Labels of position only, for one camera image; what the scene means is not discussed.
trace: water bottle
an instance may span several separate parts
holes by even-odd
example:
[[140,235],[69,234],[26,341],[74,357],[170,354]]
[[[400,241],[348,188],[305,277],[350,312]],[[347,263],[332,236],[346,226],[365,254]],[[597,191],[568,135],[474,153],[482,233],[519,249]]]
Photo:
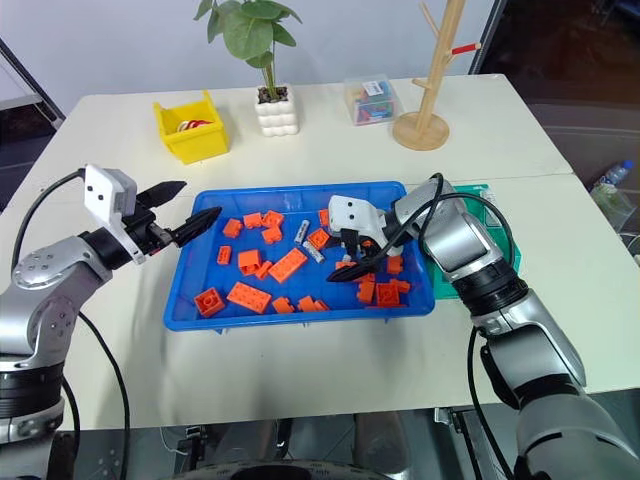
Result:
[[633,167],[633,162],[631,160],[625,160],[618,165],[614,165],[609,170],[607,170],[607,173],[600,177],[600,179],[596,182],[596,185],[598,183],[604,183],[614,186],[618,185],[629,174],[631,167]]

